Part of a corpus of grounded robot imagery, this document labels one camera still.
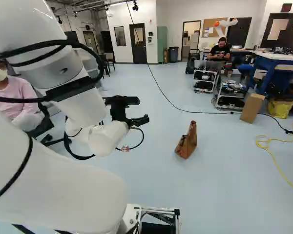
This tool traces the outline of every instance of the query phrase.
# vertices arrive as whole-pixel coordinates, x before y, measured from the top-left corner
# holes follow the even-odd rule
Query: brown paper bag
[[[192,120],[188,134],[182,135],[175,149],[175,153],[180,157],[187,159],[195,150],[196,144],[196,122]]]

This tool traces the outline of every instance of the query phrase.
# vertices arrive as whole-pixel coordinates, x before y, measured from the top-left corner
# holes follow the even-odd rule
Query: floor
[[[211,104],[212,95],[192,91],[192,75],[185,75],[185,67],[186,63],[179,62],[151,69],[163,92],[179,108],[218,112]],[[146,65],[116,64],[116,72],[105,76],[103,85],[107,90],[103,96],[139,97],[141,104],[127,109],[128,117],[150,117],[150,123],[141,126],[145,140],[139,148],[128,153],[115,150],[110,156],[85,162],[123,178],[129,203],[179,208],[184,234],[293,233],[293,188],[281,177],[271,156],[255,144],[256,135],[290,138],[271,118],[258,116],[248,124],[239,115],[178,111],[162,96]],[[64,115],[59,113],[52,120],[56,127],[51,134],[60,138]],[[197,122],[198,147],[184,160],[174,149],[191,120]],[[291,128],[293,117],[280,123]],[[130,131],[120,146],[133,146],[140,139],[139,132]],[[62,144],[51,148],[69,156]],[[72,150],[90,154],[87,146],[76,142]],[[293,143],[272,143],[271,150],[293,183]],[[18,231],[0,224],[0,233]]]

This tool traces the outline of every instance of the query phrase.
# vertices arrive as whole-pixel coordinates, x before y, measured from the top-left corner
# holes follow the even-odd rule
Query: poster
[[[210,29],[210,28],[205,28],[205,29],[204,29],[203,37],[205,37],[205,38],[208,38],[208,37],[209,37],[209,29]]]

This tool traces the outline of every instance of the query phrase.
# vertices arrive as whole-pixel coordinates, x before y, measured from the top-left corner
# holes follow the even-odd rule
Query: cork board
[[[205,28],[213,28],[215,22],[216,22],[216,21],[221,21],[221,20],[225,20],[225,21],[227,21],[228,18],[205,19],[205,20],[204,20],[204,23],[203,23],[202,37],[203,37],[203,38],[207,38],[207,37],[204,36],[204,30],[205,30]],[[226,28],[221,26],[221,30],[222,30],[223,33],[225,34],[225,30],[226,30]],[[209,33],[209,38],[214,38],[214,37],[218,37],[218,33],[216,32],[215,29],[213,30],[213,33]]]

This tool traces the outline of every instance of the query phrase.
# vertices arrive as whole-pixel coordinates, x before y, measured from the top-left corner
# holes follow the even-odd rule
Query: yellow bin
[[[268,102],[268,112],[277,118],[287,118],[293,107],[293,99],[272,99]]]

